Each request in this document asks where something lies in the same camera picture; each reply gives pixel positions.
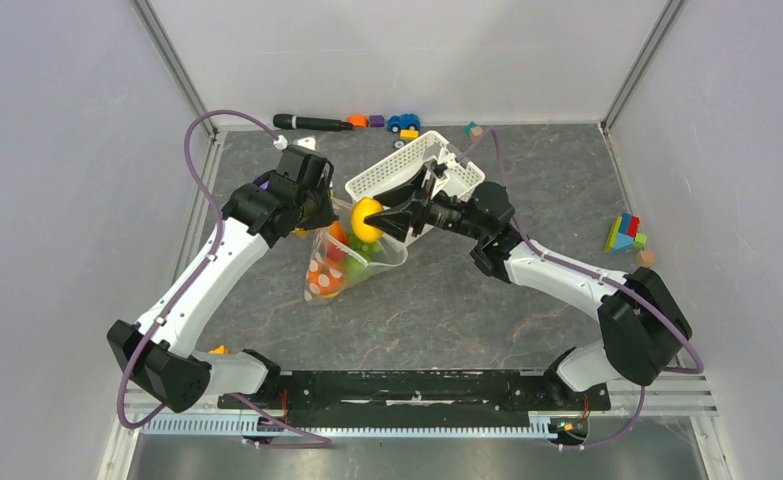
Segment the yellow toy lemon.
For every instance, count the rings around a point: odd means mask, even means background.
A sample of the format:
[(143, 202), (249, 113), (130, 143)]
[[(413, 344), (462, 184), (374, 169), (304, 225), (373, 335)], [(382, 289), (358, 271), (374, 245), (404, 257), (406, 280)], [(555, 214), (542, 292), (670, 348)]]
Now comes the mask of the yellow toy lemon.
[(350, 215), (350, 224), (354, 235), (362, 242), (376, 243), (383, 236), (383, 232), (366, 222), (366, 219), (378, 213), (382, 213), (382, 204), (372, 197), (363, 197), (356, 202)]

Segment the clear dotted zip bag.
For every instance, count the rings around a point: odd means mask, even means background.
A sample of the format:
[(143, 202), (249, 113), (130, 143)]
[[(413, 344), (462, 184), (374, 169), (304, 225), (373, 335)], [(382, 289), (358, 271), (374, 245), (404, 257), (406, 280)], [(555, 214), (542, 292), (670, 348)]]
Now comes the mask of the clear dotted zip bag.
[(304, 283), (308, 302), (332, 299), (408, 259), (404, 243), (364, 223), (367, 216), (383, 210), (378, 201), (364, 197), (352, 204), (335, 199), (333, 208), (338, 219), (313, 232)]

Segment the green toy cabbage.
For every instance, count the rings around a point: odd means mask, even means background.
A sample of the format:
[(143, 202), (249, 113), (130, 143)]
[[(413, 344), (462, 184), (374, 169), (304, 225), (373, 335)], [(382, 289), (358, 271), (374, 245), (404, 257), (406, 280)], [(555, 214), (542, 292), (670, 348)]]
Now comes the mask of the green toy cabbage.
[(346, 256), (344, 258), (342, 268), (344, 269), (348, 285), (358, 284), (367, 276), (367, 266), (353, 256)]

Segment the orange toy pumpkin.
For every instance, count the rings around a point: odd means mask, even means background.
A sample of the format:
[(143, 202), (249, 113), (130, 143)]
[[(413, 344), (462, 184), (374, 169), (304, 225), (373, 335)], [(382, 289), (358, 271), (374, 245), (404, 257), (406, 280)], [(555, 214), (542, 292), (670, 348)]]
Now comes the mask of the orange toy pumpkin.
[(317, 259), (310, 260), (306, 274), (306, 288), (309, 295), (332, 298), (340, 294), (345, 286), (346, 276), (339, 264)]

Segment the green toy grapes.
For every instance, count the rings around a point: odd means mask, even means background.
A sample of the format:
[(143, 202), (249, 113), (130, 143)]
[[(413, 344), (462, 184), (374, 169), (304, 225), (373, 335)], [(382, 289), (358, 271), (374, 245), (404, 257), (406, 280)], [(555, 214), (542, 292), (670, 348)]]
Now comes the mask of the green toy grapes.
[(368, 261), (370, 261), (375, 254), (381, 253), (383, 251), (383, 247), (380, 242), (363, 242), (357, 238), (350, 240), (349, 248)]

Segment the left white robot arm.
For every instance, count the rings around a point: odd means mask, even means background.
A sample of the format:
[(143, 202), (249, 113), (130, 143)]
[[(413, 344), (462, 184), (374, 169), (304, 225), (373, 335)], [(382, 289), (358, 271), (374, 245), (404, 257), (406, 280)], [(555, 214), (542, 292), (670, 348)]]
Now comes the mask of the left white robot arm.
[(243, 393), (262, 408), (279, 399), (281, 381), (263, 356), (212, 354), (196, 344), (226, 295), (277, 241), (336, 220), (333, 172), (317, 152), (290, 145), (276, 169), (231, 194), (206, 245), (165, 295), (137, 321), (110, 327), (107, 340), (128, 380), (176, 413), (204, 396)]

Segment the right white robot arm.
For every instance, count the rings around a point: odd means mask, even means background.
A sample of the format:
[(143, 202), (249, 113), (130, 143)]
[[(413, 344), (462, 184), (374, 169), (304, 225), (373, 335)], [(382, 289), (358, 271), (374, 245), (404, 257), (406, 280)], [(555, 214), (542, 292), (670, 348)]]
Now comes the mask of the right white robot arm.
[(427, 226), (475, 240), (470, 255), (489, 277), (555, 297), (598, 322), (599, 341), (573, 347), (544, 373), (547, 400), (569, 408), (598, 384), (623, 379), (647, 387), (671, 370), (686, 350), (703, 364), (690, 344), (692, 329), (660, 275), (647, 267), (632, 273), (597, 268), (545, 249), (519, 231), (506, 188), (477, 185), (467, 199), (436, 191), (440, 167), (424, 166), (404, 184), (367, 198), (353, 223), (362, 232), (398, 241)]

